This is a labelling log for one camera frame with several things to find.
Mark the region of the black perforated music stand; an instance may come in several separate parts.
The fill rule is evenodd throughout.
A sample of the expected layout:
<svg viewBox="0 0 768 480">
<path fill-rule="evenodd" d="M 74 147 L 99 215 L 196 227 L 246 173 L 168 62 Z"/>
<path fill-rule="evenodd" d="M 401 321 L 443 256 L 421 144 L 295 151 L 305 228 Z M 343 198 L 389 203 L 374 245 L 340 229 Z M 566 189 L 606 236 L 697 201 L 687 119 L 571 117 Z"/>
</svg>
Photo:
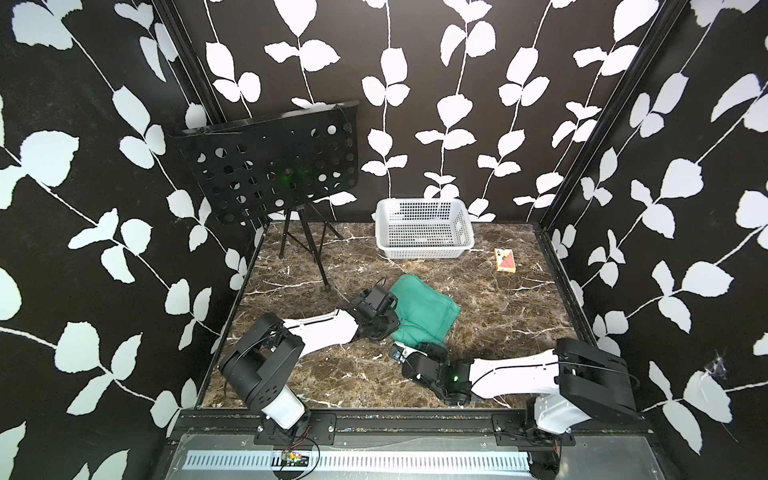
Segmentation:
<svg viewBox="0 0 768 480">
<path fill-rule="evenodd" d="M 355 201 L 358 104 L 347 101 L 184 130 L 167 146 L 188 165 L 222 224 L 296 214 L 320 264 L 307 210 Z"/>
</svg>

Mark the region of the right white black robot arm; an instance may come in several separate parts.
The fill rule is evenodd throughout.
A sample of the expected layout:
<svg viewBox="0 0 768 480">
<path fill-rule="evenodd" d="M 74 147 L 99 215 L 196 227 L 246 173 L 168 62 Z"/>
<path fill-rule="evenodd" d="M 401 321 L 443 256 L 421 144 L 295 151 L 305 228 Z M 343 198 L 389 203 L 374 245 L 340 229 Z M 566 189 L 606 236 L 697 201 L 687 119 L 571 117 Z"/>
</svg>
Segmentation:
<svg viewBox="0 0 768 480">
<path fill-rule="evenodd" d="M 451 360 L 432 343 L 396 342 L 390 356 L 403 376 L 449 406 L 506 395 L 530 395 L 524 428 L 560 435 L 589 420 L 625 425 L 639 418 L 637 379 L 620 357 L 572 338 L 554 348 L 502 360 Z"/>
</svg>

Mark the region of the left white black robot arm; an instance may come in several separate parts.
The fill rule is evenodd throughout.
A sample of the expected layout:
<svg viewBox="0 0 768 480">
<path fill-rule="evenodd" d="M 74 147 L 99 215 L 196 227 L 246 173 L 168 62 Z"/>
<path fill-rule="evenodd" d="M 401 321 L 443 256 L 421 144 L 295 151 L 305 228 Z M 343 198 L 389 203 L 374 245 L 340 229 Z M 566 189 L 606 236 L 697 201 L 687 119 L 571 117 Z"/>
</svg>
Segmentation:
<svg viewBox="0 0 768 480">
<path fill-rule="evenodd" d="M 303 319 L 267 313 L 229 350 L 219 370 L 247 409 L 298 436 L 306 428 L 308 412 L 287 386 L 298 361 L 331 346 L 386 338 L 400 326 L 395 305 L 396 299 L 387 295 L 358 298 L 346 308 Z"/>
</svg>

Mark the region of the small orange card box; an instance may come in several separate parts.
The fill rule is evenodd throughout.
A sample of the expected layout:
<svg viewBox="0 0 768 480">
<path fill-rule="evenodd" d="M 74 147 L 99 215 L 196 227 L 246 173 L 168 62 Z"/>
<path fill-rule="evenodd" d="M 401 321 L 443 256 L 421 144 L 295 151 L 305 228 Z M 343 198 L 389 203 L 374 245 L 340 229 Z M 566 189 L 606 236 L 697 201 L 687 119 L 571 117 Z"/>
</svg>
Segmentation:
<svg viewBox="0 0 768 480">
<path fill-rule="evenodd" d="M 515 273 L 517 270 L 514 253 L 511 249 L 495 248 L 496 271 L 503 273 Z"/>
</svg>

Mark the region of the white plastic mesh basket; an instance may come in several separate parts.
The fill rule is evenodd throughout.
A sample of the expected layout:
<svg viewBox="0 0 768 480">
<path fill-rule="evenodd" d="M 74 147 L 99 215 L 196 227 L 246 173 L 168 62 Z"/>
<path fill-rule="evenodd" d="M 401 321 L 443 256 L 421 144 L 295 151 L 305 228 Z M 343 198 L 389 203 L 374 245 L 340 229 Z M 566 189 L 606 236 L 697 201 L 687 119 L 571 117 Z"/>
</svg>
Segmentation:
<svg viewBox="0 0 768 480">
<path fill-rule="evenodd" d="M 475 244 L 468 211 L 458 199 L 382 199 L 374 219 L 377 247 L 393 260 L 455 259 Z"/>
</svg>

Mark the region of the small green circuit board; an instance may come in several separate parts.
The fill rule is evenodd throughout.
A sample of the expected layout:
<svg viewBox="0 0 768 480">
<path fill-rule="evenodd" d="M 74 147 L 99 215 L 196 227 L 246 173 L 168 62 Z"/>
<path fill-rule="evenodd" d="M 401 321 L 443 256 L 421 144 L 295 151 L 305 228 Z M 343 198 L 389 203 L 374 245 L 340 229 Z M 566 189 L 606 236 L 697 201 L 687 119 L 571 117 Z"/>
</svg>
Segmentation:
<svg viewBox="0 0 768 480">
<path fill-rule="evenodd" d="M 280 454 L 281 470 L 285 468 L 306 468 L 309 466 L 311 456 L 302 451 L 283 451 Z"/>
</svg>

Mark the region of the black front mounting rail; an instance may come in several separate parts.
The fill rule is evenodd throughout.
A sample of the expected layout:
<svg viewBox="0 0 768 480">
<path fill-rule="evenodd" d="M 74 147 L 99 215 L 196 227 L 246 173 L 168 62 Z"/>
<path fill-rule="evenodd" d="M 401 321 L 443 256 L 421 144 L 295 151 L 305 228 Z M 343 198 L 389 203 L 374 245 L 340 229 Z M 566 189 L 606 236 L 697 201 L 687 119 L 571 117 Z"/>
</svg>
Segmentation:
<svg viewBox="0 0 768 480">
<path fill-rule="evenodd" d="M 546 450 L 573 446 L 576 434 L 628 433 L 631 424 L 610 426 L 595 420 L 582 422 L 555 435 L 535 431 L 524 409 L 314 409 L 300 435 L 321 446 L 341 444 L 344 436 L 405 437 L 486 436 L 496 446 Z M 276 445 L 291 439 L 277 424 L 244 409 L 201 409 L 183 412 L 170 434 L 172 442 L 185 435 L 243 435 L 255 445 Z"/>
</svg>

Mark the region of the green long pants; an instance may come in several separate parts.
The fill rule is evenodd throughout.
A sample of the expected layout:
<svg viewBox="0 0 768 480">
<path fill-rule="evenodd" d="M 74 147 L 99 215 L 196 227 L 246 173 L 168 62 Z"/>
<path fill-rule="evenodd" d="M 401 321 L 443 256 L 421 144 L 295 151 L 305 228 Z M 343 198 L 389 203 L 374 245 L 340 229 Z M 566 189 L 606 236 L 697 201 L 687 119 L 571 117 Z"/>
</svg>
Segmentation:
<svg viewBox="0 0 768 480">
<path fill-rule="evenodd" d="M 446 337 L 459 316 L 461 307 L 419 277 L 405 274 L 392 285 L 397 298 L 395 312 L 400 322 L 391 337 L 408 347 L 420 343 L 445 345 Z"/>
</svg>

